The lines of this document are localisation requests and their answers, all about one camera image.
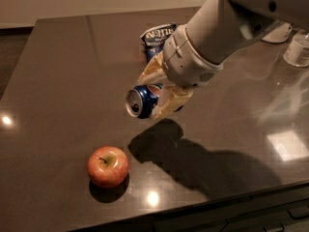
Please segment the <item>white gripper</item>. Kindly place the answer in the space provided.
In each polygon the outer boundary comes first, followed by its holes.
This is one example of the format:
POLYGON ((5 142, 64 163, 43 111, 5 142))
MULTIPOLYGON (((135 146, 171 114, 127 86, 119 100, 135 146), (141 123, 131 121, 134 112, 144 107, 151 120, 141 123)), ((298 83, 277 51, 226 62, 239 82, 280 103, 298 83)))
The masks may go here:
POLYGON ((154 56, 147 64, 137 84, 155 84, 167 78, 175 83, 163 85, 151 113, 152 119, 163 119, 191 99, 193 89, 190 87, 207 85, 222 69, 222 64, 215 65, 207 61, 195 50, 185 26, 181 25, 166 40, 162 53, 154 56))

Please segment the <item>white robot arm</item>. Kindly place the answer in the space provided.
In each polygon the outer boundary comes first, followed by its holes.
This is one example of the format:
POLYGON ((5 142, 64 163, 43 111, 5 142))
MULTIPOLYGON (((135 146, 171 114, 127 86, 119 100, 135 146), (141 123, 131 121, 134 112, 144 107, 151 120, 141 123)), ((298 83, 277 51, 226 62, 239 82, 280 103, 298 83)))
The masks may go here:
POLYGON ((235 51, 249 46, 282 22, 308 29, 309 0, 207 0, 197 13, 166 40, 162 51, 138 79, 151 86, 169 82, 152 100, 127 106, 138 118, 164 118, 205 86, 235 51))

